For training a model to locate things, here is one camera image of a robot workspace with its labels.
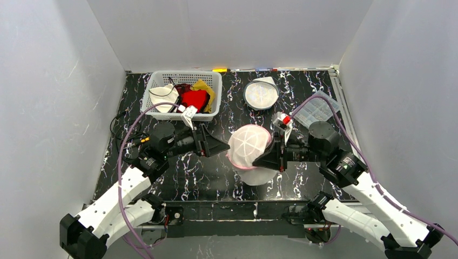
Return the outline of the white pink-trim laundry bag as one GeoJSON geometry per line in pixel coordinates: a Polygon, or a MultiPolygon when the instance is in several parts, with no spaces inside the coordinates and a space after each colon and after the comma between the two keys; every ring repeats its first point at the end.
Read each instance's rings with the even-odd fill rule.
{"type": "Polygon", "coordinates": [[[270,132],[258,125],[249,124],[234,131],[228,141],[227,157],[243,183],[260,186],[271,181],[276,170],[253,165],[272,142],[270,132]]]}

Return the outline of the black bra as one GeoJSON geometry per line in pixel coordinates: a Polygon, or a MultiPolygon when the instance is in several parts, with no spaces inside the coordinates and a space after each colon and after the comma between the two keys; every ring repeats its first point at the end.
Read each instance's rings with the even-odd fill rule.
{"type": "Polygon", "coordinates": [[[177,107],[170,105],[170,103],[179,105],[180,94],[177,90],[176,84],[171,78],[166,78],[165,82],[157,82],[153,80],[151,86],[147,90],[150,104],[147,107],[156,105],[158,103],[167,103],[154,107],[151,112],[157,113],[174,113],[177,107]]]}

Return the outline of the bright red bra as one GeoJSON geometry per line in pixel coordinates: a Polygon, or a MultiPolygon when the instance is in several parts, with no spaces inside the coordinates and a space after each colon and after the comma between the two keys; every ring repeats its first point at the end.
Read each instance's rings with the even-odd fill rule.
{"type": "Polygon", "coordinates": [[[187,91],[180,96],[181,105],[184,107],[194,106],[198,113],[209,113],[211,111],[210,97],[205,90],[187,91]]]}

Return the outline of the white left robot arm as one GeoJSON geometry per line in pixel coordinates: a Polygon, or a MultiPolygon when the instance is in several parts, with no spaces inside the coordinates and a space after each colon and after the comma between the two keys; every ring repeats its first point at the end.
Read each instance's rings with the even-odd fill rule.
{"type": "Polygon", "coordinates": [[[205,125],[177,131],[170,122],[158,123],[109,190],[77,215],[60,220],[60,247],[72,258],[103,258],[109,246],[134,227],[165,222],[170,217],[164,201],[144,192],[168,170],[169,158],[189,152],[211,157],[229,148],[205,125]]]}

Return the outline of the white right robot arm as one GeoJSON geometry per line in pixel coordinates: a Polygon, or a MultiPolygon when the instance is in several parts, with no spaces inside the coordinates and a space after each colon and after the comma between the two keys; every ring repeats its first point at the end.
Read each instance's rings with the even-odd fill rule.
{"type": "Polygon", "coordinates": [[[368,167],[353,153],[340,147],[339,133],[327,122],[310,125],[306,141],[290,138],[288,118],[276,123],[273,142],[254,161],[257,167],[284,171],[293,162],[317,162],[319,172],[331,183],[353,195],[368,211],[365,215],[325,192],[319,192],[303,206],[291,210],[291,222],[301,218],[329,221],[347,227],[379,247],[387,258],[428,258],[443,238],[436,223],[424,223],[382,192],[373,182],[368,167]]]}

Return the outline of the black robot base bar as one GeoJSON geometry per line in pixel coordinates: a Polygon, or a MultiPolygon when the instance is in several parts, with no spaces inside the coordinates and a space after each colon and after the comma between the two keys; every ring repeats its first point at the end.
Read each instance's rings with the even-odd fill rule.
{"type": "Polygon", "coordinates": [[[169,238],[287,236],[320,243],[331,239],[331,226],[309,214],[304,201],[172,201],[139,228],[143,235],[160,230],[169,238]]]}

